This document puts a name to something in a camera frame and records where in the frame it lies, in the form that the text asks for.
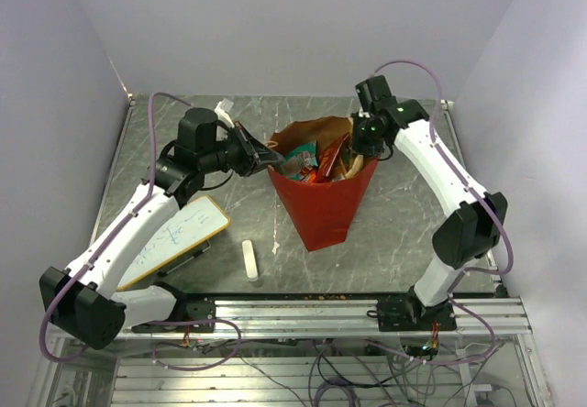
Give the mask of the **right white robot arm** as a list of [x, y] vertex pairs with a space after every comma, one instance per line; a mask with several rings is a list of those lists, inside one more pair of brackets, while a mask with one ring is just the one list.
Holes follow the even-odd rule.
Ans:
[[433, 258], [407, 293], [404, 319], [414, 329], [432, 324], [463, 273], [502, 240], [507, 201], [474, 180], [437, 135], [416, 100], [400, 102], [382, 75], [355, 87], [360, 110], [352, 114], [352, 149], [376, 157], [404, 154], [437, 197], [445, 215], [432, 236]]

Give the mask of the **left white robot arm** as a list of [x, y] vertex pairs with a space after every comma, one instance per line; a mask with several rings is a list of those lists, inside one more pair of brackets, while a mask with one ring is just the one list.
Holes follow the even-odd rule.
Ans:
[[206, 175], [222, 171], [249, 177], [282, 160], [238, 121], [227, 125], [210, 109], [188, 109], [175, 140], [152, 162], [148, 178], [106, 231], [66, 268], [50, 267], [41, 275], [45, 314], [39, 344], [46, 345], [50, 325], [93, 349], [108, 346], [135, 325], [180, 329], [187, 318], [183, 292], [166, 284], [119, 291], [119, 282], [156, 232], [202, 190]]

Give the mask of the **red Doritos nacho bag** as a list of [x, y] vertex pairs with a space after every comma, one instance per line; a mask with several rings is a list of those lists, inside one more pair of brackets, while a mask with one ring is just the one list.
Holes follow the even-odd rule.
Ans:
[[349, 140], [349, 133], [337, 138], [329, 146], [326, 147], [320, 158], [320, 164], [316, 173], [316, 182], [327, 182], [339, 160], [340, 152], [346, 146]]

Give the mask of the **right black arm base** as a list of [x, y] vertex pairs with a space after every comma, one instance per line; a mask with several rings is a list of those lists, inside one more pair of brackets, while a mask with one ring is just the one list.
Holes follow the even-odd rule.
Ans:
[[406, 295], [394, 295], [389, 300], [378, 301], [375, 306], [375, 318], [381, 332], [431, 332], [433, 324], [437, 324], [441, 332], [457, 329], [450, 303], [425, 307], [418, 300]]

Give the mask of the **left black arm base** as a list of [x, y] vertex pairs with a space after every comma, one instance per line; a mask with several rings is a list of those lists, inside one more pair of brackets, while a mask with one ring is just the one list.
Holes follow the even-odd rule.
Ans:
[[191, 325], [160, 325], [160, 324], [139, 324], [130, 328], [136, 334], [172, 333], [189, 330], [195, 333], [212, 333], [215, 324], [211, 322], [216, 318], [216, 305], [209, 300], [189, 301], [183, 311], [174, 315], [171, 321], [191, 322]]

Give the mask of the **gold teal chips bag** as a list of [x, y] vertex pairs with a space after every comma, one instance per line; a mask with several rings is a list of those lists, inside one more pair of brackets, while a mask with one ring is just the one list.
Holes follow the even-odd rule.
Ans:
[[352, 148], [347, 148], [342, 158], [343, 177], [349, 180], [357, 176], [363, 167], [364, 156], [355, 152]]

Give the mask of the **red paper bag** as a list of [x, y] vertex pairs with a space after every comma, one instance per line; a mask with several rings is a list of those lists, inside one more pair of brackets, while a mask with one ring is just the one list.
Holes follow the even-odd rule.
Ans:
[[[322, 152], [351, 131], [348, 117], [326, 116], [294, 121], [273, 133], [269, 141], [270, 147], [284, 156], [313, 140]], [[351, 178], [323, 183], [289, 180], [276, 169], [268, 169], [273, 187], [307, 250], [316, 251], [346, 240], [377, 165], [376, 159], [367, 158]]]

